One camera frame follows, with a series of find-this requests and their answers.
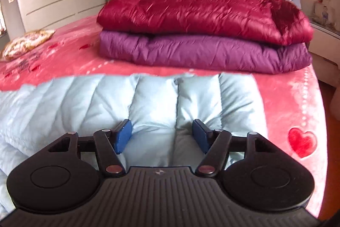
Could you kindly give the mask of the light blue down jacket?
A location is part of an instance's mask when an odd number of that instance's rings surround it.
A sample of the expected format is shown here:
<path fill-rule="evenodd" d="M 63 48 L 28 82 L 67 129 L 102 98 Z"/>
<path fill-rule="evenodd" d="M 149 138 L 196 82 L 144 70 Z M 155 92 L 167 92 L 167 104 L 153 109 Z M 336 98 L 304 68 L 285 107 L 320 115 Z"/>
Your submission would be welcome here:
<path fill-rule="evenodd" d="M 123 120 L 133 135 L 119 159 L 125 167 L 197 167 L 203 152 L 191 135 L 193 120 L 245 137 L 267 136 L 255 78 L 221 73 L 158 77 L 63 77 L 1 92 L 1 216 L 14 209 L 9 173 L 69 131 L 80 136 L 114 129 Z"/>

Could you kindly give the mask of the pink floral bed blanket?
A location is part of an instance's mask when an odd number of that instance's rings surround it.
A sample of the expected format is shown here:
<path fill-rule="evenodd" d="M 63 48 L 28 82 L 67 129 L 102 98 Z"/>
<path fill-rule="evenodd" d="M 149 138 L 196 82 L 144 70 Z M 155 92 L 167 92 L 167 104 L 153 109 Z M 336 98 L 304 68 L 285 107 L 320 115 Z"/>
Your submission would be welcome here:
<path fill-rule="evenodd" d="M 63 77 L 93 75 L 167 77 L 193 74 L 247 74 L 255 78 L 269 140 L 301 162 L 313 174 L 315 190 L 308 209 L 318 215 L 326 183 L 327 132 L 323 101 L 312 65 L 282 74 L 215 71 L 182 67 L 143 66 L 105 58 L 99 53 L 103 27 L 89 16 L 58 28 L 44 44 L 20 58 L 1 63 L 1 92 L 40 85 Z"/>

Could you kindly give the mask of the folded purple down jacket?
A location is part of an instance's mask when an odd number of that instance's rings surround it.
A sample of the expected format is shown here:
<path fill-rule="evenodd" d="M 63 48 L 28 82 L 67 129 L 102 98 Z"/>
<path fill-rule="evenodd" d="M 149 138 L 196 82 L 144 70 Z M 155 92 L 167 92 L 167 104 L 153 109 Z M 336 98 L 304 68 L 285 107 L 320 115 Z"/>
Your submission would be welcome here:
<path fill-rule="evenodd" d="M 145 36 L 102 31 L 99 53 L 143 66 L 282 74 L 312 63 L 305 44 L 271 46 L 205 35 Z"/>

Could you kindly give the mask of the folded crimson down jacket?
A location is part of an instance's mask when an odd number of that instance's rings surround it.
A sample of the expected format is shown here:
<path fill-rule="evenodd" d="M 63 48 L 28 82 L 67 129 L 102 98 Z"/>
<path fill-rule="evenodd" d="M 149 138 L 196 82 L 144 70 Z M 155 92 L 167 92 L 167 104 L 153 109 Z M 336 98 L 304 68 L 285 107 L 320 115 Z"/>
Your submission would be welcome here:
<path fill-rule="evenodd" d="M 110 0 L 103 30 L 201 34 L 289 46 L 313 38 L 308 17 L 287 0 Z"/>

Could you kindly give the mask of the floral cushion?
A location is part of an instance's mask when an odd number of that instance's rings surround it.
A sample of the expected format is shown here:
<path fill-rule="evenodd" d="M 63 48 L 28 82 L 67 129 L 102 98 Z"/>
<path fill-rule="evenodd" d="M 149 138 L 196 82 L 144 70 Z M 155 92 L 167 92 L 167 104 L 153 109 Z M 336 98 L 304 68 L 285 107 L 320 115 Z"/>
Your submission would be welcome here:
<path fill-rule="evenodd" d="M 34 50 L 36 47 L 48 41 L 55 30 L 33 30 L 8 42 L 1 51 L 1 61 L 11 61 Z"/>

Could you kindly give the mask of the white bedside table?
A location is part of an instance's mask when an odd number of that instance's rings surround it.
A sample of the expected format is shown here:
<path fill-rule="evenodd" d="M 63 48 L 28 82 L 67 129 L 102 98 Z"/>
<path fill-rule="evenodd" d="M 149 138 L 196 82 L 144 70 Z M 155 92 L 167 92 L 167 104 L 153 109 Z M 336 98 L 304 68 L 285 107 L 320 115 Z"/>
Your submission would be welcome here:
<path fill-rule="evenodd" d="M 318 80 L 339 86 L 339 32 L 311 22 L 313 39 L 308 50 Z"/>

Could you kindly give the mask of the framed photo on nightstand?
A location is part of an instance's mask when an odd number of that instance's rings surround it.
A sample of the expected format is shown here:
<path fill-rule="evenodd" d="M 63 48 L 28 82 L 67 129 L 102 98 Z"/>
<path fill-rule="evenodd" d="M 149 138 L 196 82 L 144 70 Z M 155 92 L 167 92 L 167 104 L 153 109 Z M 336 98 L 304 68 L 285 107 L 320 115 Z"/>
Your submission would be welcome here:
<path fill-rule="evenodd" d="M 317 2 L 314 6 L 315 19 L 322 25 L 335 25 L 335 9 L 330 5 Z"/>

